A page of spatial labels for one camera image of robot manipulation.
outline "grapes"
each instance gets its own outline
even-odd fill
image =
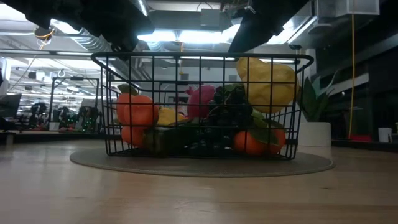
[[[192,156],[230,154],[235,134],[253,123],[253,107],[243,86],[233,90],[219,86],[208,105],[209,115],[200,121],[199,141],[188,146],[188,151]]]

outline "black wire basket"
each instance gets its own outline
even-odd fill
[[[120,58],[124,72],[112,66]],[[295,158],[297,95],[314,61],[308,55],[101,52],[91,59],[106,76],[102,133],[109,156]],[[123,94],[120,84],[129,87]]]

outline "potted plant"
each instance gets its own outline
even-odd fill
[[[320,122],[321,114],[328,106],[329,95],[336,74],[325,91],[320,89],[319,77],[311,82],[309,77],[304,81],[302,89],[298,93],[297,102],[306,121],[300,123],[298,132],[298,145],[310,147],[330,147],[331,130],[330,123]]]

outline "wooden table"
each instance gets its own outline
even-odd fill
[[[0,150],[0,223],[398,223],[398,154],[336,148],[337,167],[290,177],[140,175],[73,164],[103,141]]]

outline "round mat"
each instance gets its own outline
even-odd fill
[[[292,161],[262,161],[117,157],[107,156],[101,149],[90,149],[74,152],[70,160],[100,169],[181,177],[277,177],[320,172],[335,166],[329,159],[299,152]]]

